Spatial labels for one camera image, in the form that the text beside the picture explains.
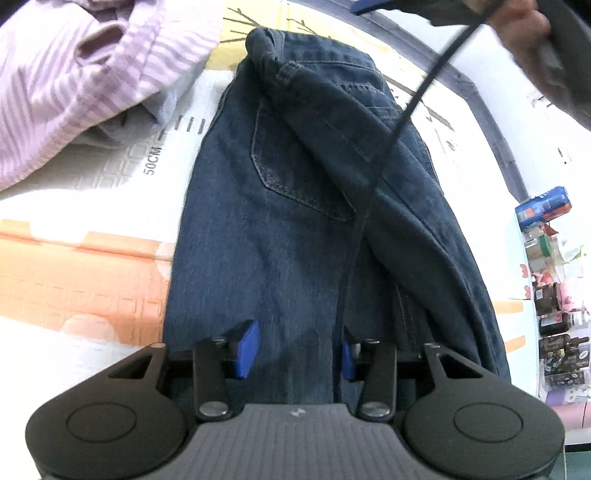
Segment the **brown bottle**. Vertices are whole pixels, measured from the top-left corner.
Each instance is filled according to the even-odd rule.
[[[555,355],[544,355],[547,352],[556,350],[570,350],[577,348],[581,343],[589,341],[589,337],[575,337],[571,338],[568,334],[555,335],[553,337],[546,337],[540,339],[540,358],[552,357]]]
[[[558,312],[540,319],[540,335],[543,337],[566,333],[570,329],[569,314]]]
[[[556,312],[562,308],[560,286],[557,283],[536,288],[534,293],[535,312],[538,317]]]

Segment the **black cord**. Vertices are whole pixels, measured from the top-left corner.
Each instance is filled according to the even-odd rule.
[[[457,53],[462,45],[472,36],[472,34],[480,27],[485,24],[487,20],[496,12],[496,10],[505,2],[505,0],[495,0],[486,7],[483,13],[478,19],[470,26],[466,27],[460,32],[460,34],[453,40],[453,42],[445,49],[445,51],[439,55],[437,61],[429,70],[429,73],[421,83],[417,92],[413,95],[410,103],[404,109],[404,112],[400,116],[394,131],[390,135],[389,141],[386,142],[385,148],[380,151],[370,164],[374,165],[375,175],[371,180],[368,187],[368,196],[363,208],[360,208],[357,212],[355,224],[353,226],[353,241],[349,247],[348,255],[350,261],[345,264],[343,275],[340,279],[339,284],[339,296],[336,307],[336,318],[335,327],[333,330],[333,401],[335,403],[342,402],[342,389],[341,389],[341,355],[343,345],[343,328],[345,326],[345,305],[347,299],[347,293],[349,291],[349,281],[351,273],[357,262],[359,250],[361,248],[361,242],[365,234],[365,227],[367,226],[369,214],[371,213],[374,199],[376,197],[376,190],[379,180],[384,175],[385,166],[387,164],[389,155],[393,147],[396,146],[396,142],[402,134],[402,129],[406,126],[411,118],[411,115],[415,111],[421,98],[431,86],[437,75],[441,72],[447,62]]]

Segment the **jeans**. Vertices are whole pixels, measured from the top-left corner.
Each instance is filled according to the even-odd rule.
[[[246,49],[190,180],[164,341],[188,349],[256,319],[259,355],[247,380],[230,382],[232,400],[326,403],[355,212],[401,109],[355,48],[258,28]],[[478,267],[410,124],[377,195],[349,287],[349,329],[406,350],[435,340],[508,379]]]

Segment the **logo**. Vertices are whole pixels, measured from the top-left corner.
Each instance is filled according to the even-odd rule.
[[[290,414],[293,417],[299,419],[300,417],[306,415],[306,411],[303,408],[294,408],[293,410],[290,410]]]

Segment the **finger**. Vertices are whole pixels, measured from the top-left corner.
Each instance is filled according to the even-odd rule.
[[[535,11],[538,5],[535,0],[507,0],[490,18],[489,24],[496,28],[518,20]]]
[[[550,22],[537,11],[496,28],[501,43],[514,54],[538,47],[550,33]]]
[[[493,1],[496,0],[464,0],[464,3],[476,13],[482,13],[486,6]],[[511,14],[515,12],[523,13],[534,9],[536,9],[535,0],[506,0],[503,6],[499,7],[497,14],[502,11],[504,11],[505,14]]]

